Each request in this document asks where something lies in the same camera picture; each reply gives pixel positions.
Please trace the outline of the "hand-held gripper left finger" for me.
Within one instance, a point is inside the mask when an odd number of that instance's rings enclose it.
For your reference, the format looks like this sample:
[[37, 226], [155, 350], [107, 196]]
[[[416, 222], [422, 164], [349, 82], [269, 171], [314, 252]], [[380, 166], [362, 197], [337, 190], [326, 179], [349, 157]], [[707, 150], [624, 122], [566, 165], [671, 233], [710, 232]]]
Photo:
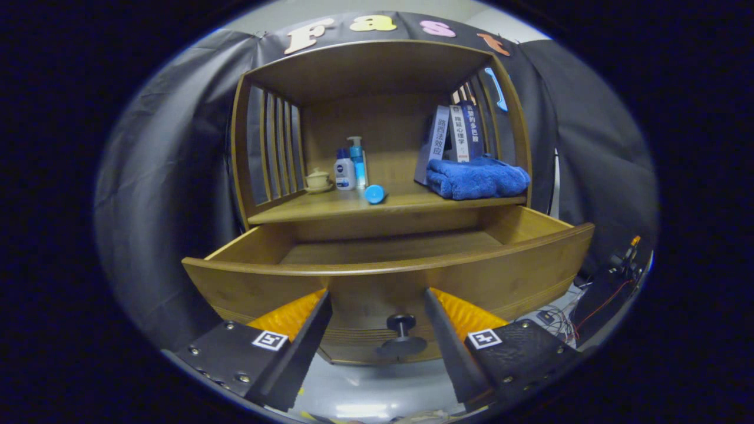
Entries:
[[328, 290], [249, 324], [224, 320], [171, 353], [171, 361], [231, 398], [286, 412], [293, 407], [332, 317]]

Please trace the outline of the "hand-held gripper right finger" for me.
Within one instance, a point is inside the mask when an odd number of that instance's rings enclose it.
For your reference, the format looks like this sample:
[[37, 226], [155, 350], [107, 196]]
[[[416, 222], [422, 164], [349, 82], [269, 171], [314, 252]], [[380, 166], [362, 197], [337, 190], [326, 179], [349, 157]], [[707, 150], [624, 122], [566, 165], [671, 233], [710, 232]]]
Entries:
[[533, 320], [509, 323], [435, 288], [424, 298], [456, 398], [470, 411], [517, 407], [584, 358]]

